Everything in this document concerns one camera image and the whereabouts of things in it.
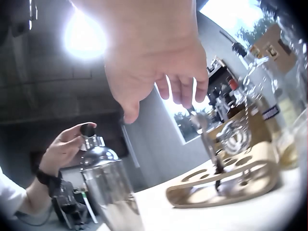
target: cable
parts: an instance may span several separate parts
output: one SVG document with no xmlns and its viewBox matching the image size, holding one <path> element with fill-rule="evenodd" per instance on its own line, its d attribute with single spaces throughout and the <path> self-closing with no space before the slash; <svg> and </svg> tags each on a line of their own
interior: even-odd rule
<svg viewBox="0 0 308 231">
<path fill-rule="evenodd" d="M 17 216 L 17 218 L 18 218 L 22 223 L 27 224 L 27 225 L 30 225 L 30 226 L 36 226 L 36 227 L 43 226 L 43 225 L 45 225 L 45 224 L 47 223 L 47 221 L 49 220 L 49 218 L 50 218 L 50 216 L 51 216 L 52 209 L 53 209 L 53 206 L 50 206 L 50 209 L 49 209 L 47 218 L 46 218 L 46 220 L 43 221 L 41 224 L 37 224 L 37 225 L 36 225 L 36 224 L 30 224 L 30 223 L 28 223 L 28 222 L 26 222 L 26 221 L 23 221 L 23 220 L 20 219 L 18 216 Z"/>
</svg>

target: wrist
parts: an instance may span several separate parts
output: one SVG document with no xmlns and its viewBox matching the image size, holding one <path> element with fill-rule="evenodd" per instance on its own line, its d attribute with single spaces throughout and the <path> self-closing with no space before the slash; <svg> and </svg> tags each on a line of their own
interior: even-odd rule
<svg viewBox="0 0 308 231">
<path fill-rule="evenodd" d="M 59 168 L 51 166 L 50 164 L 46 163 L 44 160 L 41 161 L 38 168 L 47 175 L 58 177 Z"/>
</svg>

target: cardboard box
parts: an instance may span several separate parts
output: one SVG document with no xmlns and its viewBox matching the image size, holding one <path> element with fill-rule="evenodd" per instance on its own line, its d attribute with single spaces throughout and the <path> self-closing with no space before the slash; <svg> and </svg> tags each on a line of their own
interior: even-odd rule
<svg viewBox="0 0 308 231">
<path fill-rule="evenodd" d="M 257 58 L 268 56 L 273 59 L 279 70 L 286 74 L 294 67 L 296 55 L 283 44 L 280 32 L 278 24 L 272 25 L 250 48 L 250 52 Z"/>
</svg>

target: white sleeve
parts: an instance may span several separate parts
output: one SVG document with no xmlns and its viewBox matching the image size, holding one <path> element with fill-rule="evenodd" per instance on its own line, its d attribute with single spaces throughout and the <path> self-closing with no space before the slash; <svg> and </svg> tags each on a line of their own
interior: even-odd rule
<svg viewBox="0 0 308 231">
<path fill-rule="evenodd" d="M 11 218 L 26 198 L 26 190 L 2 173 L 0 168 L 0 209 L 7 217 Z"/>
</svg>

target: red bottle cap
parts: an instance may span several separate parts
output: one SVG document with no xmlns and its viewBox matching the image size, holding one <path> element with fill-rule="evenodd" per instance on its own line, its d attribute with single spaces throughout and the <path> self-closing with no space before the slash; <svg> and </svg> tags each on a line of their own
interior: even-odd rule
<svg viewBox="0 0 308 231">
<path fill-rule="evenodd" d="M 234 79 L 230 79 L 228 84 L 233 91 L 238 88 L 238 84 Z"/>
</svg>

